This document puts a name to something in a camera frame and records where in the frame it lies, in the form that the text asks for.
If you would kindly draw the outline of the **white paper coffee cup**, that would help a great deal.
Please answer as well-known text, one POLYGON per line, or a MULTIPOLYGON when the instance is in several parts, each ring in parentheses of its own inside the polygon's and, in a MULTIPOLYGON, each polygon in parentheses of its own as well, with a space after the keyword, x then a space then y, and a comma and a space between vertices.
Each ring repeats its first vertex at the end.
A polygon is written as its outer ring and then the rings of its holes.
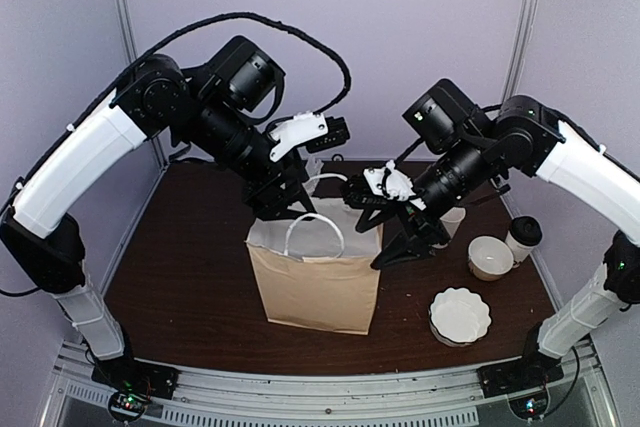
POLYGON ((505 244, 511 250, 513 255, 513 268, 519 267, 522 262, 531 254, 536 247, 526 247, 517 243, 509 234, 509 229, 505 238, 505 244))

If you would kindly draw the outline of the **brown paper bag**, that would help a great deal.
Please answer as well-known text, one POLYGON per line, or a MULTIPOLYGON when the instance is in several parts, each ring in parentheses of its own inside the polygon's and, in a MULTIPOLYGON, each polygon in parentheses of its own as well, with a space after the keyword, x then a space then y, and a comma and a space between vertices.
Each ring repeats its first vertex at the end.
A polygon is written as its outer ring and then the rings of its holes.
POLYGON ((360 213, 341 198, 311 201, 292 220, 257 219, 245 244, 271 323, 340 334, 369 333, 380 272, 383 227, 355 230, 360 213))

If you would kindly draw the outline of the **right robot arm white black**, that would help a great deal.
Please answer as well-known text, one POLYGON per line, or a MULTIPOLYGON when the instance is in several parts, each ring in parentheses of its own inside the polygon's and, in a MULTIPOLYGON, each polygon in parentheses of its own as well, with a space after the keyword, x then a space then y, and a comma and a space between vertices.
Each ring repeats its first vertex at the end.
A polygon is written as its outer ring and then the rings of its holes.
POLYGON ((447 240, 441 217, 481 184, 511 170, 573 194, 610 220, 616 233, 591 282, 532 328, 510 368, 519 387, 535 387, 560 359, 616 309, 639 300, 639 180, 565 114, 517 95, 482 108, 442 79, 405 112, 418 139, 437 155, 418 178, 397 161, 368 168, 342 187, 360 211, 359 232, 391 218, 402 229, 373 261, 375 269, 422 257, 447 240))

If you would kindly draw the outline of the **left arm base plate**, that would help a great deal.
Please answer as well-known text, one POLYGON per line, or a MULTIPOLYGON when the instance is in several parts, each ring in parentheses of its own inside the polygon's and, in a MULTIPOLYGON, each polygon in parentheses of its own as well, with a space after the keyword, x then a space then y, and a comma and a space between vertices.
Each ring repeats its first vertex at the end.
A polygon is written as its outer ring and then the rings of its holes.
POLYGON ((120 357, 96 360, 91 379, 127 394, 171 400, 178 376, 173 367, 120 357))

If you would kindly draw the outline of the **black plastic cup lid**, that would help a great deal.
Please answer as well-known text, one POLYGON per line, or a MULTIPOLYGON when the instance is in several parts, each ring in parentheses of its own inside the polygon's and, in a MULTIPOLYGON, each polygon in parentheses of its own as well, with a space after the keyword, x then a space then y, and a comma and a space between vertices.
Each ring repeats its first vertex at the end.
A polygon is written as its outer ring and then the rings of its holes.
POLYGON ((531 216, 519 216, 511 221, 509 234, 519 244, 536 247, 543 239, 539 222, 531 216))

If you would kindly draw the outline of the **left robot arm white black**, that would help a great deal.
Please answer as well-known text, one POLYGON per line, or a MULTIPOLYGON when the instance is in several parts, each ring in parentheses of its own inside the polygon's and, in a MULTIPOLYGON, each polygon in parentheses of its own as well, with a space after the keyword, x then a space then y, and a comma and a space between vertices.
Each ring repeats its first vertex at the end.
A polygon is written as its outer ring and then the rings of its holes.
POLYGON ((272 130, 254 109, 280 101, 284 71, 249 39, 231 38, 206 63, 181 68, 152 54, 133 64, 14 191, 1 241, 27 276, 49 293, 87 342, 102 372, 123 391, 144 380, 129 339, 85 272, 85 247, 70 207, 113 165, 169 131, 244 181, 243 201, 262 220, 312 210, 299 149, 312 150, 329 125, 297 114, 272 130))

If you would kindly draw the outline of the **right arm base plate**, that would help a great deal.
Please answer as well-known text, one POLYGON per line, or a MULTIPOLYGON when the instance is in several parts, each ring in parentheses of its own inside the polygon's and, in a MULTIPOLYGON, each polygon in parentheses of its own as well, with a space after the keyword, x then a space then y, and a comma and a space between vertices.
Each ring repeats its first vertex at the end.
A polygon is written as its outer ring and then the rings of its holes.
POLYGON ((477 370, 485 398, 542 388, 561 380, 564 372, 558 359, 519 358, 482 366, 477 370))

